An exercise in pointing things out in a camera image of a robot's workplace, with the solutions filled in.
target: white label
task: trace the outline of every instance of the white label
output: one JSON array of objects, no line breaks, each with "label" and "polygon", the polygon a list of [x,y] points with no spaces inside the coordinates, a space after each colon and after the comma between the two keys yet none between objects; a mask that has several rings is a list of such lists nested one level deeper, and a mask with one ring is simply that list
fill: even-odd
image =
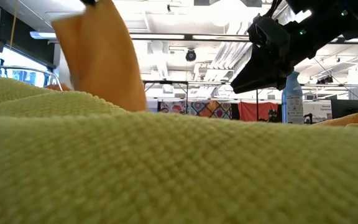
[{"label": "white label", "polygon": [[303,106],[301,96],[287,95],[288,123],[303,124]]}]

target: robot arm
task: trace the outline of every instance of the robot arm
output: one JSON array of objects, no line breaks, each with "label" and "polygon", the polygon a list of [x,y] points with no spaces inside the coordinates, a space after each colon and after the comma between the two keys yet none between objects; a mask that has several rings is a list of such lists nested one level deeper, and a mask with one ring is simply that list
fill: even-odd
[{"label": "robot arm", "polygon": [[310,10],[312,15],[284,26],[271,18],[281,1],[274,0],[269,12],[258,15],[250,26],[252,56],[231,83],[235,93],[282,90],[294,66],[305,58],[312,59],[340,35],[346,40],[358,37],[358,0],[287,0],[295,13]]}]

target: window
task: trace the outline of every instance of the window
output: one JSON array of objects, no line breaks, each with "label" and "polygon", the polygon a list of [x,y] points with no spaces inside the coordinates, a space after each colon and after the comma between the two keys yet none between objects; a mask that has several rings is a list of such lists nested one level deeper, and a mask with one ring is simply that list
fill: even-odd
[{"label": "window", "polygon": [[[8,48],[4,48],[2,53],[0,53],[0,59],[3,59],[4,65],[15,65],[15,66],[23,66],[34,68],[41,71],[47,71],[47,67],[41,65],[40,63],[23,56],[15,51],[10,51]],[[7,70],[8,78],[13,78],[16,80],[20,80],[22,82],[26,82],[38,87],[44,87],[45,83],[45,75],[41,72],[33,72],[28,70]]]}]

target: red curtain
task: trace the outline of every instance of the red curtain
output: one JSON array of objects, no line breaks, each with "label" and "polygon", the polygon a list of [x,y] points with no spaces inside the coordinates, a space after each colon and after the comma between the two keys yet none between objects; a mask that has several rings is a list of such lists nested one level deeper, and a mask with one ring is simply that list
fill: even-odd
[{"label": "red curtain", "polygon": [[[259,103],[259,118],[268,120],[269,110],[277,111],[276,103]],[[257,121],[256,103],[239,103],[239,112],[241,121]]]}]

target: ceiling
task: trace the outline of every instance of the ceiling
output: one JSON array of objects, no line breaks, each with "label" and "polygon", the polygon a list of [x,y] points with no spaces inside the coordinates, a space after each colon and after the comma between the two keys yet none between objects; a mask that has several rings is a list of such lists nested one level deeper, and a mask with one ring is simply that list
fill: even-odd
[{"label": "ceiling", "polygon": [[[245,34],[252,18],[258,12],[267,11],[271,2],[263,0],[262,9],[255,9],[246,7],[240,0],[220,0],[211,6],[195,6],[196,0],[113,1],[130,32],[232,35]],[[15,0],[0,0],[0,6],[10,13],[14,12],[15,3]],[[85,8],[79,0],[18,0],[18,3],[18,18],[40,32],[53,32],[50,21],[78,14]],[[168,41],[161,49],[163,57],[156,61],[150,41],[135,40],[134,45],[144,79],[161,78],[161,69],[166,68],[171,80],[214,82],[233,79],[248,48],[244,43]],[[185,59],[188,49],[196,52],[194,62]],[[358,45],[327,45],[314,59],[304,60],[295,69],[301,73],[301,82],[322,77],[326,70],[332,70],[335,77],[346,82],[348,70],[357,62]],[[207,65],[214,70],[196,71]]]}]

